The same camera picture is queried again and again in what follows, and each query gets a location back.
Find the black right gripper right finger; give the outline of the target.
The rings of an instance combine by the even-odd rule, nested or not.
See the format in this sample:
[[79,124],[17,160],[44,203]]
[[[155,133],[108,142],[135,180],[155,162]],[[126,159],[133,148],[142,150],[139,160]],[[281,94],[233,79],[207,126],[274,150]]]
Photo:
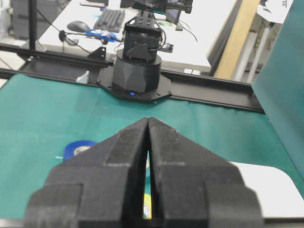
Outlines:
[[149,119],[152,215],[164,228],[261,228],[256,193],[239,169]]

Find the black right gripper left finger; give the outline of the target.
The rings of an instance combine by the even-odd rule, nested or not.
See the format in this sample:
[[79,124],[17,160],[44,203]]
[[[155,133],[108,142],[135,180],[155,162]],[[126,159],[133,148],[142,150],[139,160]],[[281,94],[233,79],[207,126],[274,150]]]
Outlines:
[[53,167],[24,216],[27,228],[131,228],[142,216],[148,120]]

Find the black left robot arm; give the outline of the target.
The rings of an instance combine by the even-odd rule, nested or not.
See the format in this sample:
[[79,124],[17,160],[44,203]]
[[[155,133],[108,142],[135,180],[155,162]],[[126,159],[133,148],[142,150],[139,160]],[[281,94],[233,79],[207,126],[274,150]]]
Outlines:
[[[168,96],[157,52],[166,36],[153,13],[164,0],[124,0],[139,13],[124,26],[124,47],[113,67],[100,71],[102,87],[122,98],[151,101]],[[26,228],[159,228],[163,219],[143,217],[147,153],[152,150],[149,119],[123,128],[108,139],[51,169],[25,210]]]

